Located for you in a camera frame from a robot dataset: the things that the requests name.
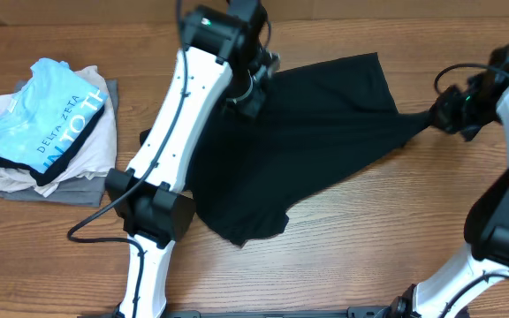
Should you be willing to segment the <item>black t-shirt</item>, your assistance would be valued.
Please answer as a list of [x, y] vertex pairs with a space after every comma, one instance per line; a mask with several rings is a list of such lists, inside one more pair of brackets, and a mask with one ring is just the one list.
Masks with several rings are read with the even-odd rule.
[[283, 71], [255, 120], [210, 116], [186, 189], [223, 239], [267, 239], [285, 230], [293, 204], [404, 146], [429, 119], [398, 111], [375, 53]]

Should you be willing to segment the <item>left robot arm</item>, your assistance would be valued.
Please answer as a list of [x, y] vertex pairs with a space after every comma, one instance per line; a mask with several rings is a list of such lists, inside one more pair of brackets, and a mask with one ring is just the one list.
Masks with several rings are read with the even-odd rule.
[[126, 170], [106, 178], [124, 221], [130, 263], [116, 317], [160, 317], [171, 253], [194, 217], [183, 195], [195, 147], [212, 110], [253, 119], [280, 59], [259, 40], [268, 13], [257, 0], [231, 1], [226, 12], [200, 5], [179, 22], [181, 45], [156, 120]]

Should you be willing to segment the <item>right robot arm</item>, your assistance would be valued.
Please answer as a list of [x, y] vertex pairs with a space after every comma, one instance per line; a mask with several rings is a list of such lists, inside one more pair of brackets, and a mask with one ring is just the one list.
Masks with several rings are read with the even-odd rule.
[[508, 167], [470, 209], [464, 245], [439, 271], [379, 310], [379, 317], [465, 317], [467, 305], [509, 280], [509, 44], [494, 49], [467, 89], [450, 86], [431, 107], [432, 124], [471, 141], [483, 126], [502, 125]]

